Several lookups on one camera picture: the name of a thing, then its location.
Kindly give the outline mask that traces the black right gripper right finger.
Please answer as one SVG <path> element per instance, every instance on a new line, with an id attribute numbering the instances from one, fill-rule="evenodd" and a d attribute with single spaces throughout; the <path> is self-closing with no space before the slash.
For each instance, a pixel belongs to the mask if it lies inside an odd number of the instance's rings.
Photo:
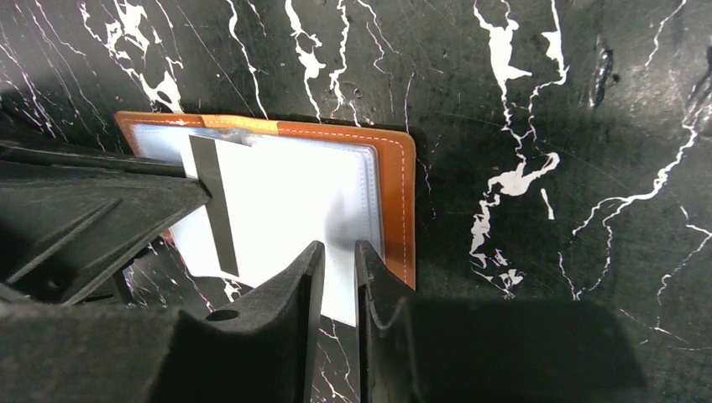
<path id="1" fill-rule="evenodd" d="M 623 327 L 587 301 L 429 298 L 354 250 L 364 402 L 645 402 Z"/>

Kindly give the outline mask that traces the white card with black stripe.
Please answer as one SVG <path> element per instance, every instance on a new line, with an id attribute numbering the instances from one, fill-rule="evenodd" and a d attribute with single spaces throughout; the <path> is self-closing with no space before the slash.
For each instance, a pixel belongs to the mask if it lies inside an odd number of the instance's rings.
<path id="1" fill-rule="evenodd" d="M 211 196 L 171 230 L 192 275 L 257 287 L 319 241 L 326 252 L 321 313 L 356 323 L 354 245 L 368 240 L 382 246 L 373 147 L 263 135 L 233 143 L 191 135 L 181 158 L 187 175 Z"/>

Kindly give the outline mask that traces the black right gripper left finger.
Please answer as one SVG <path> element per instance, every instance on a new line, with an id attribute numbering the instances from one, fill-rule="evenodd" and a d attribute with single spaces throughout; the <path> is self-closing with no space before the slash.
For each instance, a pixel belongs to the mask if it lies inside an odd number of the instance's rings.
<path id="1" fill-rule="evenodd" d="M 182 309 L 1 306 L 4 402 L 307 402 L 325 247 L 199 317 Z"/>

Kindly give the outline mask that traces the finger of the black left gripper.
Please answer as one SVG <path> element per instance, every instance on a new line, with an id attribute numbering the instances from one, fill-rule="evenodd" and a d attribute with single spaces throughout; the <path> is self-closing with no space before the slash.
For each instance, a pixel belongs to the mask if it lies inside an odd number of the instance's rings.
<path id="1" fill-rule="evenodd" d="M 1 140 L 1 161 L 31 165 L 121 170 L 145 175 L 185 176 L 184 169 L 178 163 L 53 142 L 26 143 L 16 140 Z"/>
<path id="2" fill-rule="evenodd" d="M 177 177 L 2 175 L 1 283 L 74 305 L 209 199 Z"/>

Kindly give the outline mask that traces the orange leather card holder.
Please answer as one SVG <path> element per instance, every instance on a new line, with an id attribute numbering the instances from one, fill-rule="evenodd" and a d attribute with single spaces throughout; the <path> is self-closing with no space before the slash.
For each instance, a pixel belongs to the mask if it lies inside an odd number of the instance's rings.
<path id="1" fill-rule="evenodd" d="M 178 164 L 211 200 L 170 228 L 189 273 L 257 287 L 310 242 L 326 249 L 322 314 L 357 322 L 354 246 L 416 279 L 415 162 L 403 132 L 238 115 L 115 116 L 141 157 Z"/>

